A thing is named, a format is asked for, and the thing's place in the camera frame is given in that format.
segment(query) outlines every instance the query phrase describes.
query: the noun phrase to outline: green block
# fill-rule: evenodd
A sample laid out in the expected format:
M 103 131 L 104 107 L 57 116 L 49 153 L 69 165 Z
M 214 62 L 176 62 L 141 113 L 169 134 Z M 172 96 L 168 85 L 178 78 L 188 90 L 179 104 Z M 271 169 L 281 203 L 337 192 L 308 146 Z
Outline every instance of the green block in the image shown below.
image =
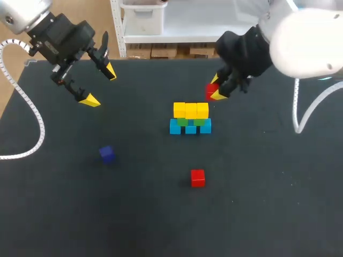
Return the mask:
M 184 118 L 177 119 L 177 124 L 180 127 L 187 127 L 188 126 L 188 120 Z
M 195 119 L 194 120 L 194 126 L 204 126 L 205 125 L 205 121 L 204 119 Z

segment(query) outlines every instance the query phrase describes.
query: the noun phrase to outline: white cable sleeve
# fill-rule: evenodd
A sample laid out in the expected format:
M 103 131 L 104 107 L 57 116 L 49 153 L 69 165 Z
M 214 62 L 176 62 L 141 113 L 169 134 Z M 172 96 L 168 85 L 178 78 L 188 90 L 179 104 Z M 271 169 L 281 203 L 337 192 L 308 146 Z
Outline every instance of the white cable sleeve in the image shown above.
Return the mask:
M 30 154 L 33 154 L 35 151 L 37 151 L 41 147 L 41 145 L 43 144 L 44 136 L 45 136 L 44 122 L 43 122 L 43 119 L 42 119 L 40 113 L 38 112 L 36 106 L 33 104 L 33 102 L 30 100 L 30 98 L 28 98 L 28 96 L 24 93 L 24 91 L 19 87 L 17 82 L 11 77 L 11 75 L 8 73 L 8 71 L 7 71 L 6 67 L 5 67 L 4 60 L 3 60 L 3 51 L 4 51 L 4 48 L 6 46 L 8 46 L 9 44 L 17 44 L 20 47 L 22 47 L 26 52 L 29 52 L 30 46 L 28 46 L 26 43 L 21 42 L 21 41 L 19 41 L 17 39 L 8 39 L 6 41 L 3 41 L 0 44 L 0 69 L 4 73 L 5 77 L 12 84 L 12 86 L 24 98 L 24 100 L 26 101 L 28 106 L 32 109 L 33 113 L 35 114 L 35 116 L 37 118 L 37 121 L 39 123 L 40 136 L 39 136 L 39 140 L 38 140 L 37 144 L 31 150 L 29 150 L 27 152 L 24 152 L 22 154 L 4 155 L 4 156 L 0 155 L 0 160 L 19 159 L 19 158 L 26 157 L 26 156 L 28 156 Z
M 325 91 L 323 91 L 310 105 L 310 107 L 306 110 L 300 125 L 298 123 L 298 117 L 297 117 L 297 106 L 298 106 L 298 96 L 299 96 L 299 79 L 295 79 L 294 82 L 294 96 L 293 96 L 293 126 L 294 130 L 297 134 L 300 134 L 303 129 L 305 128 L 306 122 L 310 118 L 313 111 L 317 108 L 317 106 L 330 94 L 333 92 L 343 88 L 343 81 L 338 82 L 334 84 L 333 86 L 327 88 Z

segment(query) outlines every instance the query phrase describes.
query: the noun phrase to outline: cyan block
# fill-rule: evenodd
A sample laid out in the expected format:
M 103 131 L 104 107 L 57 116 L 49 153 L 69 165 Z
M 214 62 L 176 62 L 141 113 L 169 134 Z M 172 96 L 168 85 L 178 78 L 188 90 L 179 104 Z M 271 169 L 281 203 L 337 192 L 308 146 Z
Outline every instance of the cyan block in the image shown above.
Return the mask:
M 197 133 L 197 127 L 195 126 L 186 127 L 186 134 L 196 134 L 196 133 Z
M 101 148 L 99 152 L 104 163 L 110 163 L 115 158 L 113 149 L 110 146 L 105 146 Z
M 181 135 L 181 127 L 177 124 L 177 119 L 170 119 L 169 133 L 171 135 Z
M 200 127 L 200 134 L 211 134 L 211 132 L 212 132 L 211 119 L 206 119 L 205 125 Z

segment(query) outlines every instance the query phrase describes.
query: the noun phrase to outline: white plastic bin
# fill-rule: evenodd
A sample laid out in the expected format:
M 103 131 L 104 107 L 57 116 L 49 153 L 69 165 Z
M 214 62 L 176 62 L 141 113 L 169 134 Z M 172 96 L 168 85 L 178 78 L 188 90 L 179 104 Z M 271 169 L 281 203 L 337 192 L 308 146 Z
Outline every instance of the white plastic bin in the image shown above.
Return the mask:
M 121 8 L 125 11 L 125 30 L 131 35 L 163 34 L 167 5 L 167 2 L 158 4 L 158 0 L 124 1 Z

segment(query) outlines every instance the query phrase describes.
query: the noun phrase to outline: red block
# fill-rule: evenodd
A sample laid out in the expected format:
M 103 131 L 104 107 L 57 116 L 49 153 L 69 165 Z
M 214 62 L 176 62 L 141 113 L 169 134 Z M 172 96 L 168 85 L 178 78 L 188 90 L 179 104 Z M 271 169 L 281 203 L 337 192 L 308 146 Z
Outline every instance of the red block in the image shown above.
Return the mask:
M 191 170 L 192 187 L 205 186 L 205 172 L 204 170 Z
M 218 84 L 208 84 L 206 86 L 206 100 L 208 101 L 215 101 L 215 99 L 211 98 L 211 95 L 213 95 L 213 93 L 215 91 L 217 91 L 219 89 L 219 85 Z

